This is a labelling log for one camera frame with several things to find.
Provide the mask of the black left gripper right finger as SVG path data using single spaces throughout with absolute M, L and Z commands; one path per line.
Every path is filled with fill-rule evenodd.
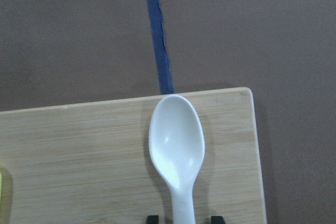
M 211 224 L 225 224 L 222 216 L 211 216 Z

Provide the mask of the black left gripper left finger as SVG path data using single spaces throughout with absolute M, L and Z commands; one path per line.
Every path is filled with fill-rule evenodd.
M 159 224 L 159 215 L 149 215 L 149 216 L 147 216 L 146 224 Z

